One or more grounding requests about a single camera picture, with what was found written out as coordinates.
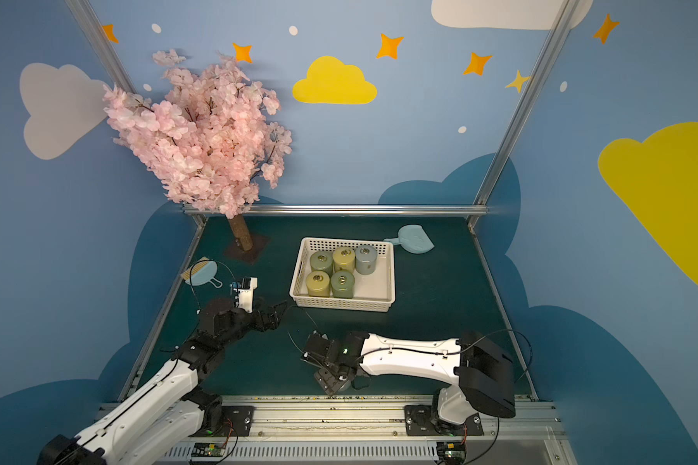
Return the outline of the olive yellow tea canister front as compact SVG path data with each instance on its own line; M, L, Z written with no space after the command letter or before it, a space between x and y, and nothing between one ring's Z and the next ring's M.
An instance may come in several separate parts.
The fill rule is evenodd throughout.
M323 270L312 271L306 277L306 288L309 296L329 298L331 296L331 276Z

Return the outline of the white perforated plastic basket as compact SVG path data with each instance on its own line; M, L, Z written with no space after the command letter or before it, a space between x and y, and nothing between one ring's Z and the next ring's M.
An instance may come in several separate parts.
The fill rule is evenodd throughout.
M333 296L310 296L308 275L311 271L309 258L316 252L330 252L342 246L356 249L372 246L378 253L376 268L372 274L362 275L354 271L354 298ZM395 251L390 242L337 239L303 238L298 253L290 286L290 297L300 307L342 309L368 312L388 312L396 300Z

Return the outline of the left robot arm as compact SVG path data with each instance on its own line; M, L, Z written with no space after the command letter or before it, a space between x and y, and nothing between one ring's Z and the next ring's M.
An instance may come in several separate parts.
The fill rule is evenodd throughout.
M39 464L152 464L192 435L234 431L221 397L200 385L215 372L226 349L250 331L277 329L289 308L258 298L246 311L234 298L214 298L198 323L143 387L74 437L58 435L40 451Z

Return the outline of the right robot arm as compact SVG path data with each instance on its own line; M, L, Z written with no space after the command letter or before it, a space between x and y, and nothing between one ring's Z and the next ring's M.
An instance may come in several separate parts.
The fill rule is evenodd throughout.
M315 379L329 396L359 376L403 375L446 385L432 401L440 422L462 425L475 414L516 416L514 359L478 331L436 341L362 331L331 339L314 332L302 348L302 360L317 367Z

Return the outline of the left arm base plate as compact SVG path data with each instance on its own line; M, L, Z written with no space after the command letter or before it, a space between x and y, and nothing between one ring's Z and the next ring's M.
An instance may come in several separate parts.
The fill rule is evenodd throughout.
M205 412L203 424L194 437L248 437L255 408L253 406L226 405Z

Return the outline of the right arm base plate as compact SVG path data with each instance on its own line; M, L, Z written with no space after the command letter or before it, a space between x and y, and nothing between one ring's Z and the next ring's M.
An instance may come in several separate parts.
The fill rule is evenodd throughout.
M464 424L450 424L440 420L430 405L406 405L403 408L407 436L483 436L484 429L478 413L469 417Z

